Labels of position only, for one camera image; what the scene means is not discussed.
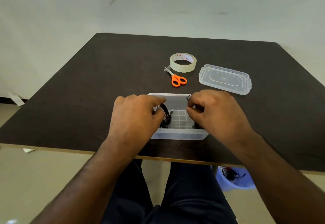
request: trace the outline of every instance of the plastic lid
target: plastic lid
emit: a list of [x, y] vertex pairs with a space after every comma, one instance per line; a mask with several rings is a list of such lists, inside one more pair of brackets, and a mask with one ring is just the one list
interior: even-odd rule
[[246, 95], [252, 88], [252, 80], [248, 74], [209, 64], [201, 68], [199, 82], [239, 95]]

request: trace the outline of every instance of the blue bucket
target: blue bucket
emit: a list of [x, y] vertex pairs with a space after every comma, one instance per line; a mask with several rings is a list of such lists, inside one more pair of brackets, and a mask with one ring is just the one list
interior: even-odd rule
[[234, 189], [249, 190], [256, 188], [247, 169], [241, 167], [232, 167], [231, 169], [238, 171], [238, 174], [240, 176], [243, 176], [244, 174], [246, 175], [243, 178], [236, 178], [233, 181], [229, 181], [223, 175], [221, 167], [218, 167], [216, 178], [220, 185], [220, 188], [224, 192], [231, 191]]

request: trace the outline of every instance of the leg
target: leg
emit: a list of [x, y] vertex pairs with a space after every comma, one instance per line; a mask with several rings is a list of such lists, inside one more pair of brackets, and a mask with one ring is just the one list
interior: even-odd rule
[[200, 223], [234, 223], [236, 217], [208, 165], [171, 163], [161, 207]]
[[134, 159], [121, 173], [101, 223], [140, 223], [152, 210], [141, 162]]

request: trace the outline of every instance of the hand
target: hand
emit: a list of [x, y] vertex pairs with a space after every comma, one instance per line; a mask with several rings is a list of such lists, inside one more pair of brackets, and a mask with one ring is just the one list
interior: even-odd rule
[[132, 160], [159, 128], [165, 113], [160, 107], [153, 112], [153, 107], [165, 101], [148, 95], [116, 98], [108, 143], [116, 143], [118, 153]]
[[[195, 104], [204, 112], [193, 109]], [[226, 91], [202, 90], [188, 101], [189, 117], [225, 146], [254, 134], [246, 115], [233, 96]]]

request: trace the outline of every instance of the orange scissors handle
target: orange scissors handle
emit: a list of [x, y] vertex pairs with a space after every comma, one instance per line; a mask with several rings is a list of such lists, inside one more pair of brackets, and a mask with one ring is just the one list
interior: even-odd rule
[[181, 84], [185, 85], [187, 83], [187, 79], [184, 77], [180, 77], [176, 74], [172, 75], [172, 85], [175, 87], [179, 87]]

